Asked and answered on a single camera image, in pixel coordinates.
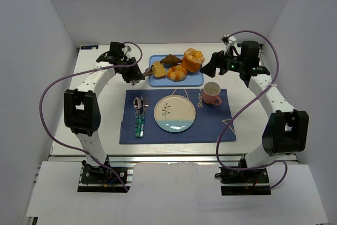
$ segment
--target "white cable tie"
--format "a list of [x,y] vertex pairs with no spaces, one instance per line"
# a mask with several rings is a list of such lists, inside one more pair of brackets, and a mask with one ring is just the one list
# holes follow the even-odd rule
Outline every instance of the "white cable tie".
[[272,87],[277,87],[277,84],[273,84],[272,81],[269,81],[268,85],[266,85],[265,87],[268,87],[269,85],[271,85]]
[[98,66],[95,66],[95,69],[96,69],[97,71],[102,71],[102,69],[101,69],[100,67],[98,67]]

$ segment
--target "green utensil handle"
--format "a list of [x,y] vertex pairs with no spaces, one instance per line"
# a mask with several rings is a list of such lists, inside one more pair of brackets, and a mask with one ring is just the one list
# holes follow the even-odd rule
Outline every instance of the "green utensil handle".
[[143,133],[144,133],[144,124],[145,124],[145,115],[141,116],[141,131],[140,131],[140,137],[143,137]]
[[141,124],[142,124],[142,116],[138,116],[138,122],[137,122],[137,135],[138,137],[141,137]]
[[139,114],[136,113],[136,121],[135,121],[135,137],[136,138],[139,138],[140,137],[140,134],[138,132],[138,120],[139,120]]

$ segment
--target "plate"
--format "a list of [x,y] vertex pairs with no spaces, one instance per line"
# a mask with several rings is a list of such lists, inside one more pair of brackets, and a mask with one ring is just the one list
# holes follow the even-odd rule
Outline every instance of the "plate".
[[159,127],[172,133],[185,131],[192,126],[195,108],[191,101],[179,95],[170,95],[154,107],[154,119]]

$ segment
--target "white backdrop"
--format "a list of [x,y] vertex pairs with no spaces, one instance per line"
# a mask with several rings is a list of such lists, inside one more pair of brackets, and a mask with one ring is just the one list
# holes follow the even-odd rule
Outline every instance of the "white backdrop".
[[219,42],[252,29],[268,35],[286,0],[51,0],[76,46]]
[[[309,165],[329,224],[337,224],[336,17],[337,0],[288,0],[269,36],[280,57],[278,88],[309,114],[306,148],[298,155]],[[265,55],[274,67],[272,52]]]
[[[22,225],[52,140],[38,114],[43,89],[74,68],[76,48],[49,0],[0,0],[0,223]],[[54,132],[67,83],[46,96]]]

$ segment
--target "cup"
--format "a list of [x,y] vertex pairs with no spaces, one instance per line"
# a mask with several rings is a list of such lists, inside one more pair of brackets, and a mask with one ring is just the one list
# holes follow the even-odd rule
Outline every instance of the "cup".
[[220,105],[222,103],[219,94],[221,92],[220,86],[215,82],[208,82],[202,90],[202,100],[206,104]]

